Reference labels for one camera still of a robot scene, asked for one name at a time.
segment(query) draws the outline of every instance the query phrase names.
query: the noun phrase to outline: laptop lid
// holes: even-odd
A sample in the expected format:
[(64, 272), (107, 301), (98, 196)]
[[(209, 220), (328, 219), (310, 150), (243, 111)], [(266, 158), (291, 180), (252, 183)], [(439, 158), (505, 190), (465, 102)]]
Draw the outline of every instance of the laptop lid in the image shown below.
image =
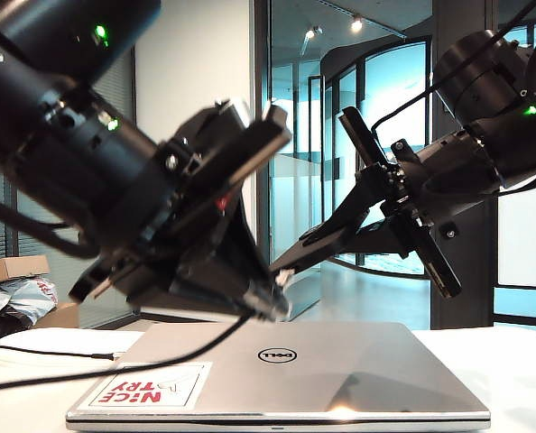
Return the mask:
[[(229, 327), (152, 326), (121, 358), (184, 355)], [(458, 431), (487, 408), (403, 325), (250, 322), (190, 363), (98, 381), (68, 412), (88, 431)]]

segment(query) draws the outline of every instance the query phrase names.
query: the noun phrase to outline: dell logo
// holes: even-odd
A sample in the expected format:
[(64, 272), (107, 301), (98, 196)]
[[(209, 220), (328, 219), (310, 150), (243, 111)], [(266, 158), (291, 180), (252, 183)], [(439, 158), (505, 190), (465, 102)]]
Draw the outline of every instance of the dell logo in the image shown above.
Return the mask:
[(296, 359), (296, 352), (290, 349), (274, 347), (272, 349), (264, 349), (258, 354), (258, 357), (266, 363), (284, 364)]

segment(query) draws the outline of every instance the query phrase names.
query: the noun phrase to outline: cardboard box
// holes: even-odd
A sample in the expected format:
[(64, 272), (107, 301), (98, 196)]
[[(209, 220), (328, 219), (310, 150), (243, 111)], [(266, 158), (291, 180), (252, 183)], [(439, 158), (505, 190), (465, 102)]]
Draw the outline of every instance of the cardboard box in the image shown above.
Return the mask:
[(58, 306), (40, 318), (33, 328), (79, 327), (79, 310), (75, 302), (60, 302)]
[(0, 282), (19, 277), (32, 277), (49, 273), (50, 266), (45, 255), (5, 257), (0, 259)]

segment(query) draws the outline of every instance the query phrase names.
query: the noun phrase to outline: plastic bag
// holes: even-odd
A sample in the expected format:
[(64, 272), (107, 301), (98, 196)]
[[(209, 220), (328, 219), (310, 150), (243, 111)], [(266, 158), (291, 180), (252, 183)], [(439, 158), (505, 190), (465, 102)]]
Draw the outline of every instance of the plastic bag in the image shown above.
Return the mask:
[(55, 284), (42, 278), (0, 283), (0, 338), (32, 327), (58, 304)]

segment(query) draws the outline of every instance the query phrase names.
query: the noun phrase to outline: white wall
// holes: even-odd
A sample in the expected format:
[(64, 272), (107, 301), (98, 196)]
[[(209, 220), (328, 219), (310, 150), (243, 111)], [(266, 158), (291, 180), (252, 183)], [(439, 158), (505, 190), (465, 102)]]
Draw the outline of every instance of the white wall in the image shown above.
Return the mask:
[[(162, 0), (157, 21), (135, 45), (137, 121), (156, 142), (216, 99), (251, 106), (249, 0)], [(255, 234), (254, 176), (244, 186)]]

